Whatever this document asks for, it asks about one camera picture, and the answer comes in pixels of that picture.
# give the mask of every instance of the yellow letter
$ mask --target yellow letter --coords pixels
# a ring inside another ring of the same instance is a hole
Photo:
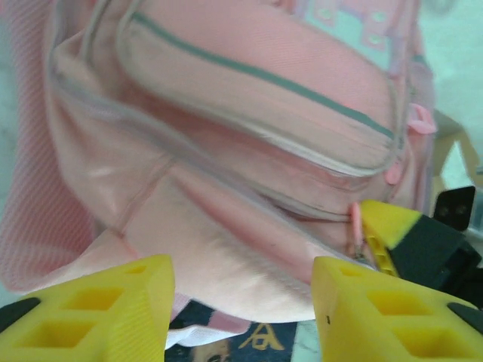
[[[266,333],[260,333],[263,328],[265,328]],[[250,342],[251,347],[259,351],[265,351],[268,345],[271,349],[276,349],[277,351],[283,351],[285,349],[284,346],[281,345],[281,343],[277,340],[277,336],[275,335],[275,332],[270,324],[258,324],[256,330],[238,347],[238,349],[246,347]]]

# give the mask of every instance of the teal stripe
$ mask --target teal stripe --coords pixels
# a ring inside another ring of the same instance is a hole
[[[175,35],[170,34],[166,29],[160,27],[160,25],[154,23],[151,19],[146,17],[140,13],[134,13],[132,17],[133,21],[143,24],[147,29],[151,32],[155,33],[157,36],[163,38],[166,42],[170,43],[171,45],[187,52],[197,57],[200,57],[204,60],[209,60],[212,63],[216,63],[220,66],[225,66],[226,68],[234,69],[237,72],[242,72],[245,74],[252,75],[254,77],[263,79],[264,81],[268,81],[269,83],[278,85],[279,87],[283,87],[291,92],[299,94],[302,97],[305,97],[309,100],[322,104],[330,109],[333,109],[335,112],[339,112],[340,114],[345,115],[346,117],[352,118],[362,124],[365,124],[372,128],[373,130],[380,132],[389,138],[393,139],[394,134],[391,130],[381,126],[373,119],[369,118],[364,113],[360,113],[355,111],[354,109],[347,108],[342,106],[341,104],[334,102],[333,100],[322,96],[306,88],[298,83],[293,81],[289,81],[288,79],[278,77],[270,72],[267,72],[263,69],[257,68],[255,66],[249,66],[247,64],[239,63],[234,60],[222,57],[217,54],[210,53],[208,51],[204,51],[200,48],[197,48],[189,43],[184,42],[183,40],[177,38]]]

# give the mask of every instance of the white surface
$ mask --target white surface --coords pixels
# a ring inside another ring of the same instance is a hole
[[[420,23],[435,72],[437,108],[461,123],[483,156],[483,2],[423,1]],[[441,11],[428,6],[441,4]],[[444,9],[443,4],[450,4]]]

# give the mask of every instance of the pink strap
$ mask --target pink strap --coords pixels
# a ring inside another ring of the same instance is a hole
[[[43,276],[72,262],[93,240],[91,216],[60,177],[45,115],[42,30],[50,2],[4,3],[17,70],[19,138],[0,225],[0,276],[16,291],[35,288]]]

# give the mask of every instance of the black rubber pad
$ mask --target black rubber pad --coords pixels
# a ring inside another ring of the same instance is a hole
[[[483,335],[483,311],[460,303],[450,303],[448,308]]]
[[[39,298],[22,299],[0,308],[0,333],[40,304]]]

